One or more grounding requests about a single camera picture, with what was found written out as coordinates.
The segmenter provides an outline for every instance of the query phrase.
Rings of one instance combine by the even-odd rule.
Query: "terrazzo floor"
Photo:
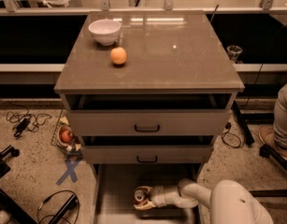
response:
[[[25,107],[30,114],[39,115],[38,122],[42,123],[45,119],[40,114],[50,115],[50,118],[39,126],[37,132],[25,131],[20,138],[15,138],[12,130],[14,124],[7,118],[14,113],[24,114]],[[51,144],[61,112],[62,104],[57,99],[0,100],[0,151],[8,146],[14,146],[20,151],[17,158],[5,158],[11,170],[0,179],[0,188],[36,222],[46,215],[55,214],[70,194],[64,192],[54,196],[43,205],[37,217],[37,208],[48,196],[57,191],[73,191],[80,203],[77,223],[90,224],[93,223],[96,184],[92,169],[85,161],[80,161],[74,169],[74,178],[70,175],[63,177],[67,171],[66,156],[61,149]],[[232,125],[230,133],[243,140],[243,134],[234,118],[231,117],[229,122]],[[225,145],[220,136],[217,138],[211,158],[204,164],[197,179],[199,184],[212,189],[220,180],[232,179],[248,190],[287,189],[287,173],[272,158],[264,159],[258,155],[261,145],[258,139],[259,125],[249,125],[249,128],[255,139],[251,146],[232,148]],[[238,142],[235,137],[230,137],[228,141],[233,145]],[[269,211],[274,223],[287,224],[287,197],[258,200]],[[202,210],[204,224],[209,224],[209,211],[206,207]],[[65,218],[74,223],[76,216],[77,208],[70,211]]]

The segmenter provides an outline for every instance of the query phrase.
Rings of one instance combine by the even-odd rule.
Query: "small orange object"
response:
[[[122,47],[117,47],[111,51],[111,59],[113,63],[122,65],[126,62],[126,51]]]
[[[74,134],[69,130],[65,130],[61,133],[60,138],[62,142],[69,143],[71,140],[73,140]]]

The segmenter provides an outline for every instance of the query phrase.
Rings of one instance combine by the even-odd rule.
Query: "white robot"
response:
[[[210,210],[211,224],[273,224],[266,209],[243,186],[231,180],[219,182],[213,191],[187,178],[177,186],[141,186],[135,190],[134,201],[137,210],[170,204],[193,208],[201,203]]]

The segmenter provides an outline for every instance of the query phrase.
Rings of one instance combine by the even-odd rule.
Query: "glass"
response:
[[[243,49],[236,45],[230,45],[227,47],[227,55],[233,63],[237,62],[238,56],[242,53]]]

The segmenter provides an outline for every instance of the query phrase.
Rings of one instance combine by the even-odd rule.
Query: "drawer cabinet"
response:
[[[109,58],[116,45],[103,47],[91,38],[88,26],[99,19],[122,24],[116,45],[126,50],[127,62],[120,68]],[[243,89],[205,15],[141,10],[90,13],[55,91],[82,144],[83,158],[96,176],[95,222],[140,222],[144,217],[134,210],[131,198],[137,185],[166,181],[174,185],[180,178],[193,177],[187,166],[208,161]],[[177,209],[167,210],[160,216],[162,210],[155,210],[155,218],[161,223],[170,223],[171,218],[183,223],[188,218]]]

